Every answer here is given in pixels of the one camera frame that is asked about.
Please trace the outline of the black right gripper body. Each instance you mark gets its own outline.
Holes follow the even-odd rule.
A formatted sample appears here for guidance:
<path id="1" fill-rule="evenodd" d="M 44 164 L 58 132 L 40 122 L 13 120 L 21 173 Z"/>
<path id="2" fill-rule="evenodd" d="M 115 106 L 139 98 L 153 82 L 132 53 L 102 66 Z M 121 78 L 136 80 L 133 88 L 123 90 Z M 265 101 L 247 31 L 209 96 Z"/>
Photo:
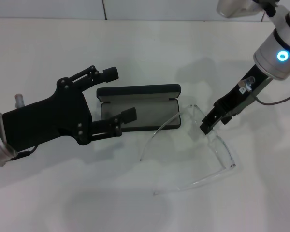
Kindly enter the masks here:
<path id="1" fill-rule="evenodd" d="M 258 95 L 270 82 L 271 79 L 265 75 L 257 65 L 254 65 L 242 78 L 254 77 L 254 83 L 251 84 L 252 93 Z M 214 103 L 215 120 L 223 121 L 224 118 L 230 118 L 239 114 L 244 108 L 253 103 L 253 98 L 250 97 L 246 90 L 244 93 L 240 91 L 239 85 L 236 85 L 230 92 L 218 99 Z"/>

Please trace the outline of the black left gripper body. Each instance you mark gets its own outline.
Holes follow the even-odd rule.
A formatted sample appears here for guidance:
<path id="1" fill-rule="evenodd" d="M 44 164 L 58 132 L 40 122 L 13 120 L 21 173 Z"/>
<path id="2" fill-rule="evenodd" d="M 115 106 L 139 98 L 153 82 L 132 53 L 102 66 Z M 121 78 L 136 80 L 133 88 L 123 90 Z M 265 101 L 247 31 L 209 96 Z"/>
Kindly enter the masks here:
<path id="1" fill-rule="evenodd" d="M 63 78 L 49 98 L 3 114 L 7 143 L 16 151 L 61 136 L 88 144 L 92 116 L 83 91 L 91 86 L 91 80 L 80 84 Z"/>

